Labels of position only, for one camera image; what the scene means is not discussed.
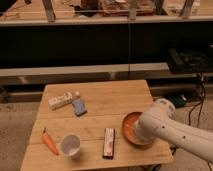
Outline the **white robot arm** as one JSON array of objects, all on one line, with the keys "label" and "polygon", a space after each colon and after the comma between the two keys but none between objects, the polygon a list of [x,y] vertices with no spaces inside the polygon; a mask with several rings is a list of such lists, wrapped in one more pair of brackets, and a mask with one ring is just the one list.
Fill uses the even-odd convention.
[{"label": "white robot arm", "polygon": [[161,138],[213,164],[213,132],[175,121],[175,110],[165,98],[154,101],[134,123],[136,137],[145,142]]}]

